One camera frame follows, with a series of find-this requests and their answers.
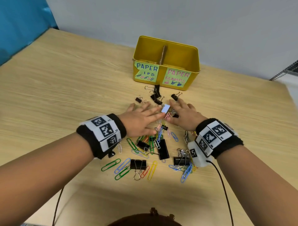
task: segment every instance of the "left hand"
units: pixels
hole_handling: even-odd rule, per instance
[[[146,102],[145,104],[142,104],[141,107],[134,110],[135,104],[132,103],[126,112],[118,115],[118,118],[126,128],[127,136],[139,137],[156,134],[155,129],[148,128],[147,126],[156,120],[164,118],[165,113],[160,112],[156,114],[162,107],[156,106],[148,109],[150,105],[150,102]]]

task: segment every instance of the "forearm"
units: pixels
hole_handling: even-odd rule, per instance
[[[93,158],[88,142],[73,133],[1,166],[0,225],[20,225]]]
[[[298,191],[244,146],[217,158],[218,165],[254,225],[296,225]]]

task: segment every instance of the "wooden table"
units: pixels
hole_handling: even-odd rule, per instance
[[[79,122],[99,114],[126,110],[145,84],[132,79],[134,49],[50,29],[0,67],[0,164],[66,136]],[[174,89],[161,87],[167,99]],[[298,188],[297,111],[282,84],[201,65],[201,72],[181,96],[207,117],[234,127],[245,145]],[[170,156],[186,148],[184,131],[169,126],[179,142],[165,135]],[[182,225],[231,225],[219,176],[213,166],[199,168],[186,182],[158,160],[151,181],[134,181],[131,171],[119,181],[116,158],[139,157],[126,140],[123,153],[92,161],[62,194],[59,225],[107,225],[123,216],[174,214]],[[147,164],[157,160],[150,156]],[[225,180],[235,225],[252,225]],[[51,225],[56,194],[27,222]]]

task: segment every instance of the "green label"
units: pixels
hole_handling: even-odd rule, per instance
[[[190,75],[191,72],[168,67],[162,83],[170,86],[183,87]]]
[[[135,78],[150,82],[156,82],[159,65],[139,61],[135,61],[134,65],[139,70],[138,73],[134,76]]]

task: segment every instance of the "wire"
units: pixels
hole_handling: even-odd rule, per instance
[[[224,181],[223,181],[223,179],[222,179],[222,177],[221,177],[221,174],[220,174],[220,172],[218,171],[217,167],[214,165],[213,162],[211,162],[211,161],[209,161],[209,160],[206,160],[206,162],[211,163],[211,164],[215,167],[216,171],[217,171],[218,174],[219,174],[219,177],[220,177],[220,179],[221,179],[221,183],[223,184],[223,190],[224,190],[224,193],[225,193],[225,195],[226,195],[226,201],[227,201],[227,203],[228,203],[228,207],[229,207],[229,211],[230,211],[230,216],[231,216],[232,226],[234,226],[234,221],[233,221],[232,211],[231,211],[231,207],[230,207],[230,203],[229,203],[228,195],[226,194],[226,188],[225,188],[225,186],[224,186]]]
[[[64,187],[61,189],[61,192],[60,192],[60,195],[59,195],[59,198],[58,198],[58,201],[57,201],[57,205],[56,205],[56,209],[55,209],[55,213],[54,213],[54,219],[53,219],[52,226],[54,226],[54,225],[55,225],[56,213],[57,213],[58,204],[59,204],[59,201],[60,201],[60,198],[61,198],[61,195],[62,195],[63,189],[64,189]]]

